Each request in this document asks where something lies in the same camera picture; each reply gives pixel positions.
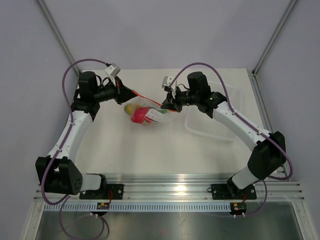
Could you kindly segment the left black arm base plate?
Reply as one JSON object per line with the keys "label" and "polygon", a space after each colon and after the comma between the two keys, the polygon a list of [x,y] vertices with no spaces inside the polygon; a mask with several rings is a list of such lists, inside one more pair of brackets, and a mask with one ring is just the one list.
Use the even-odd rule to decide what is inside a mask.
{"label": "left black arm base plate", "polygon": [[120,183],[103,182],[97,190],[86,190],[80,193],[81,200],[122,200],[124,185]]}

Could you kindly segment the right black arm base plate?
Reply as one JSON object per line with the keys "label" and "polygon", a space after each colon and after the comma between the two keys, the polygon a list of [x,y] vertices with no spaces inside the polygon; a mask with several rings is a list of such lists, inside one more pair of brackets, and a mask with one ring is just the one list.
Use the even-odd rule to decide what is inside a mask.
{"label": "right black arm base plate", "polygon": [[256,200],[257,194],[255,187],[251,184],[244,189],[236,190],[231,193],[226,183],[214,183],[207,188],[213,200]]}

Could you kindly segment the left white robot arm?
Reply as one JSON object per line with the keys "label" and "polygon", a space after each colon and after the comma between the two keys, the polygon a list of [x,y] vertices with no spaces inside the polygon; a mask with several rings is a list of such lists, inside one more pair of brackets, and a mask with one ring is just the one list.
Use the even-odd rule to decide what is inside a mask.
{"label": "left white robot arm", "polygon": [[93,71],[79,75],[66,126],[53,149],[35,163],[43,194],[77,195],[90,191],[97,199],[103,199],[108,194],[104,176],[82,173],[75,164],[80,144],[94,122],[100,104],[114,100],[121,105],[136,97],[130,88],[124,86],[117,73],[107,71],[106,75],[105,79]]}

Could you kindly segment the clear zip bag orange zipper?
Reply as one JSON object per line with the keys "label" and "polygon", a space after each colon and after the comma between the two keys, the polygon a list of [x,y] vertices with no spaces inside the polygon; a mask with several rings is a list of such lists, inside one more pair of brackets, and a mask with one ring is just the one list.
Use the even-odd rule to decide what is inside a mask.
{"label": "clear zip bag orange zipper", "polygon": [[124,106],[124,112],[129,116],[132,123],[148,126],[167,123],[174,118],[176,111],[162,109],[161,103],[141,95],[135,90],[132,90],[132,92],[137,99],[126,103]]}

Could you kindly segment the yellow green mango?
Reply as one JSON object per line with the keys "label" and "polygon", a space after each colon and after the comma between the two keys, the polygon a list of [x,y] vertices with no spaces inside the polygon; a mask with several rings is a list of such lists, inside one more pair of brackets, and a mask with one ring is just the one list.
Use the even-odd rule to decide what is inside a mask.
{"label": "yellow green mango", "polygon": [[136,103],[128,103],[124,106],[124,112],[131,116],[134,114],[135,110],[140,107],[139,104],[136,104]]}

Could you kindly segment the pink dragon fruit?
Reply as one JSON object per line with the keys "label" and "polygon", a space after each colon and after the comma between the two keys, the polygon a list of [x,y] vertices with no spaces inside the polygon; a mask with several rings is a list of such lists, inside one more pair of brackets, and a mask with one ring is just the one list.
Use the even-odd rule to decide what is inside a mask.
{"label": "pink dragon fruit", "polygon": [[150,106],[138,107],[130,120],[141,125],[164,123],[170,120],[170,113],[164,109],[156,109]]}

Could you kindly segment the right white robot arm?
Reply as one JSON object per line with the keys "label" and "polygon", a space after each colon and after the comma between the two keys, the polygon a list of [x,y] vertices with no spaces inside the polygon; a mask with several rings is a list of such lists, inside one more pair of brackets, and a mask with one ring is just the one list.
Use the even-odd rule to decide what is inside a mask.
{"label": "right white robot arm", "polygon": [[228,195],[239,198],[246,187],[265,180],[285,163],[285,138],[282,133],[271,133],[245,118],[230,104],[226,94],[211,90],[207,77],[201,71],[190,73],[187,81],[189,87],[182,91],[172,77],[166,76],[162,88],[167,95],[160,107],[179,113],[184,106],[196,106],[200,112],[226,126],[246,144],[251,151],[247,165],[226,183]]}

